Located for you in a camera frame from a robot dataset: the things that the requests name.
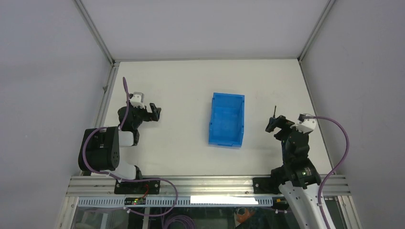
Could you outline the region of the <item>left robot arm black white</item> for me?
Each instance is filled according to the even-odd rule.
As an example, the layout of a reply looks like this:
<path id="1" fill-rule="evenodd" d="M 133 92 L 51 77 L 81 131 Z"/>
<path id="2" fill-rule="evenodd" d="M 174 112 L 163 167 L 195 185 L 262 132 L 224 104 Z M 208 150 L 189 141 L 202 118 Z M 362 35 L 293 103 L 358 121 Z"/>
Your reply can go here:
<path id="1" fill-rule="evenodd" d="M 121 107 L 117 114 L 119 125 L 85 130 L 78 165 L 82 171 L 113 177 L 125 181 L 125 187 L 132 194 L 143 190 L 143 176 L 138 166 L 129 164 L 120 156 L 120 149 L 137 146 L 138 128 L 143 122 L 157 122 L 161 108 L 154 103 L 147 107 L 128 105 Z"/>

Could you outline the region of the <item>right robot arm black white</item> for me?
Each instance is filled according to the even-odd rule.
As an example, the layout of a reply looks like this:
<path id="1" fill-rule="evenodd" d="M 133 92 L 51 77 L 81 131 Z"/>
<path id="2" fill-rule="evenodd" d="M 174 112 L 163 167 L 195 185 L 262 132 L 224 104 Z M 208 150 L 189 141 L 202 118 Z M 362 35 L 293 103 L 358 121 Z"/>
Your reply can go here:
<path id="1" fill-rule="evenodd" d="M 270 189 L 281 193 L 287 200 L 296 221 L 302 229 L 335 228 L 321 191 L 321 177 L 309 159 L 309 134 L 317 123 L 300 114 L 298 123 L 284 116 L 271 117 L 266 132 L 281 142 L 282 166 L 270 174 Z"/>

